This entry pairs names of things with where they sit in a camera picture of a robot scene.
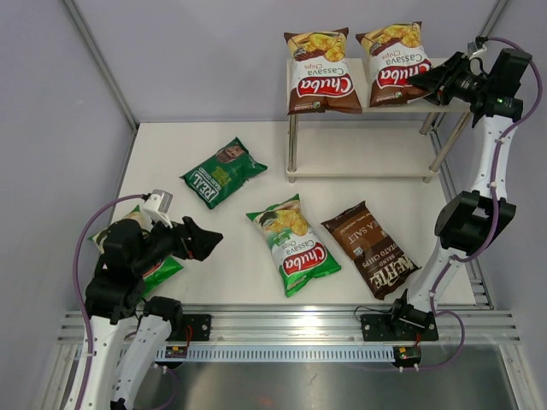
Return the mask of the brown Chuba bag back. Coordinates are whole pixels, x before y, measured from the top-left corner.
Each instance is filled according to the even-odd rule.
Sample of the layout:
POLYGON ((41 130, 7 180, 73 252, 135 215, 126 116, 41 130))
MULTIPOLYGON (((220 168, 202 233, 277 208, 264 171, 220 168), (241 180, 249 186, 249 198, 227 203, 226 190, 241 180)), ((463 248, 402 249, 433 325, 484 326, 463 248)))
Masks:
POLYGON ((413 21, 356 35, 366 53, 370 107, 411 103, 427 95, 409 83, 409 78, 432 69, 421 42, 421 28, 420 21, 413 21))

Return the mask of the brown chuba bag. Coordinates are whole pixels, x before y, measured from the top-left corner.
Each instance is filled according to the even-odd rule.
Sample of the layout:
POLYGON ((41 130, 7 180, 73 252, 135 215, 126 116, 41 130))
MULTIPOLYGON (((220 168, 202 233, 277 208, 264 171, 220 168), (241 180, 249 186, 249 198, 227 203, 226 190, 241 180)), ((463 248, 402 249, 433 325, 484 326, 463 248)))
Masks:
POLYGON ((346 61, 347 27, 333 31, 286 32, 291 53, 288 114, 362 111, 346 61))
POLYGON ((427 95, 409 83, 409 78, 432 69, 421 42, 421 28, 420 21, 413 21, 356 35, 366 53, 370 107, 411 103, 427 95))

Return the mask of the brown Chuba bag front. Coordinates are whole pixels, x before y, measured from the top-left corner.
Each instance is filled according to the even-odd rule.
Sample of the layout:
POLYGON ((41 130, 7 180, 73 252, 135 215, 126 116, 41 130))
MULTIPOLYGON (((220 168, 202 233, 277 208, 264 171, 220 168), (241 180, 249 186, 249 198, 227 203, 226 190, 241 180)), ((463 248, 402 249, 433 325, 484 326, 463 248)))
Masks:
POLYGON ((346 61, 347 27, 333 31, 286 32, 291 53, 288 114, 362 111, 346 61))

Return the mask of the brown Kettle chips bag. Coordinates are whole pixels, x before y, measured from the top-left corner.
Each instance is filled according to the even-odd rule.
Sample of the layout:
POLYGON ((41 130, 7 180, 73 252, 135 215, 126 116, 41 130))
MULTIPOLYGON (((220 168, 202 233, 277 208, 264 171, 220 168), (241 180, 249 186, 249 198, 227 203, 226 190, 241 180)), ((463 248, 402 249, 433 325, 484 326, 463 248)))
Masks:
POLYGON ((321 224, 353 261, 378 300, 385 299, 420 269, 382 228, 364 201, 321 224))

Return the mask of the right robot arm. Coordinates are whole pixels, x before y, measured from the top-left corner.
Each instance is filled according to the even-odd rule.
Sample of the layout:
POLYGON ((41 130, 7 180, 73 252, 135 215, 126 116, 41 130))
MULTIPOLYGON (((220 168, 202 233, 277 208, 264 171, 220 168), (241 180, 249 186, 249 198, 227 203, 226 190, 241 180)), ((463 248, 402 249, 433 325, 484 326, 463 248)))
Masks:
POLYGON ((510 145, 518 125, 527 118, 515 94, 532 56, 517 46, 503 48, 491 71, 473 73, 471 60, 456 52, 442 65, 409 78, 438 106, 458 98, 469 105, 472 127, 482 142, 477 169, 464 190, 440 212, 438 241, 416 282, 392 305, 387 329, 392 340, 438 339, 438 300, 457 271, 476 259, 515 217, 509 203, 506 171, 510 145))

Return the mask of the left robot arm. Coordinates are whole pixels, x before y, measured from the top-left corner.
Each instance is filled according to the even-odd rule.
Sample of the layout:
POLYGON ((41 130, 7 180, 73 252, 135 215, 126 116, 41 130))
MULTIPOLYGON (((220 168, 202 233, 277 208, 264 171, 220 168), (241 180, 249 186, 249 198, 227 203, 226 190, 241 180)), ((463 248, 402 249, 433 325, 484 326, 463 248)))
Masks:
POLYGON ((190 217, 180 224, 157 223, 151 231, 133 219, 119 220, 107 229, 103 253, 85 289, 85 337, 67 409, 133 407, 161 344, 188 328, 181 302, 153 296, 144 305, 129 348, 121 349, 144 296, 144 275, 171 255, 204 261, 222 238, 190 217))

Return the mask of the dark green Real chips bag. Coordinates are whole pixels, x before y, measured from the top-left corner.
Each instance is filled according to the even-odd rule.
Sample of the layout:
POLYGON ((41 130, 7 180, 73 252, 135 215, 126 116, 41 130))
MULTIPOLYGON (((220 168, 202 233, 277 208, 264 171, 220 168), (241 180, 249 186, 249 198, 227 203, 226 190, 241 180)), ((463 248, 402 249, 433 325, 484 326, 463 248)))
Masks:
POLYGON ((254 159, 239 138, 179 178, 212 210, 268 166, 254 159))

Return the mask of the white two-tier shelf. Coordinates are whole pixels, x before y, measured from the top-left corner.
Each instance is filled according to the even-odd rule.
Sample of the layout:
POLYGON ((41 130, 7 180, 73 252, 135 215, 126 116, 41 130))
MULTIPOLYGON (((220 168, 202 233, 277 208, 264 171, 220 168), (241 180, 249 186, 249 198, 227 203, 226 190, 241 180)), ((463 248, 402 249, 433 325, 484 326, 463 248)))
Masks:
POLYGON ((383 120, 313 121, 289 118, 288 179, 434 179, 455 141, 470 123, 468 104, 458 100, 434 106, 425 100, 400 106, 364 107, 383 120))

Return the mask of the green Chuba bag centre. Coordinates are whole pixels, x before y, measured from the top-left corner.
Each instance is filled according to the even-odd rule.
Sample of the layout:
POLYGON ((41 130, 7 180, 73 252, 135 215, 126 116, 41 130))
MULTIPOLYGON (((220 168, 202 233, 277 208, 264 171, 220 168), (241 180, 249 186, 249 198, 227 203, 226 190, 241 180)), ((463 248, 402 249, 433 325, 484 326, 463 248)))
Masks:
POLYGON ((342 269, 304 216, 298 194, 246 216, 262 233, 287 297, 342 269))

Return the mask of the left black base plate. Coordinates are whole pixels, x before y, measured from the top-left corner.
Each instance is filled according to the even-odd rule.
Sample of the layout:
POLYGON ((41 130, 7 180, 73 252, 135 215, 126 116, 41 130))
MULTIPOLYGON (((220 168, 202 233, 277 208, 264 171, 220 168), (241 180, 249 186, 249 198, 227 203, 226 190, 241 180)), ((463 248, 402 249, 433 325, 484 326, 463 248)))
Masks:
POLYGON ((184 314, 175 321, 169 342, 208 342, 211 332, 210 314, 184 314))

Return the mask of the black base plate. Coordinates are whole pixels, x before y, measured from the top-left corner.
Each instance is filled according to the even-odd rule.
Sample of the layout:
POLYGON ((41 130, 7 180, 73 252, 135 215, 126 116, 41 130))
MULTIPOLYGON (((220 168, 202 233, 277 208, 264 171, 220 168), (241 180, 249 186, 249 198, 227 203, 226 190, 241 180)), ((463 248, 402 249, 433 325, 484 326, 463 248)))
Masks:
POLYGON ((184 314, 175 321, 169 342, 208 342, 211 332, 210 314, 184 314))
POLYGON ((427 313, 417 323, 387 313, 362 314, 362 337, 365 342, 436 342, 439 340, 435 318, 427 313))

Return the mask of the aluminium mounting rail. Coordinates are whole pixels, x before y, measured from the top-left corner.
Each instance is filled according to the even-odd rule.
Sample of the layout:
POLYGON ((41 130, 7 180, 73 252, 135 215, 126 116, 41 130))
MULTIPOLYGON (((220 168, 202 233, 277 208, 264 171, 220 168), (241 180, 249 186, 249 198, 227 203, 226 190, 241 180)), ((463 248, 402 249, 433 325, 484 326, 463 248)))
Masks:
MULTIPOLYGON (((388 362, 394 361, 394 347, 411 347, 415 342, 365 342, 360 314, 374 313, 352 307, 218 308, 195 306, 188 313, 209 313, 211 332, 208 342, 164 342, 156 354, 158 362, 388 362)), ((461 318, 464 346, 518 345, 521 340, 512 314, 499 310, 454 309, 461 318)), ((418 346, 457 347, 461 327, 451 315, 436 319, 439 340, 418 346)), ((79 358, 84 335, 79 312, 68 312, 62 321, 57 343, 73 346, 79 358)))

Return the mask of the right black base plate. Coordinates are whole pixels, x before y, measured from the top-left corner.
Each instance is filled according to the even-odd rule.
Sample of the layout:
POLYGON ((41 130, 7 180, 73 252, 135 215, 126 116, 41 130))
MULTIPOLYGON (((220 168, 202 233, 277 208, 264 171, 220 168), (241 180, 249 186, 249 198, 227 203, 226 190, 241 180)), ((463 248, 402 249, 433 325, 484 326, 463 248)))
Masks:
POLYGON ((362 314, 362 337, 365 342, 436 342, 439 340, 435 318, 427 313, 417 323, 387 313, 362 314))

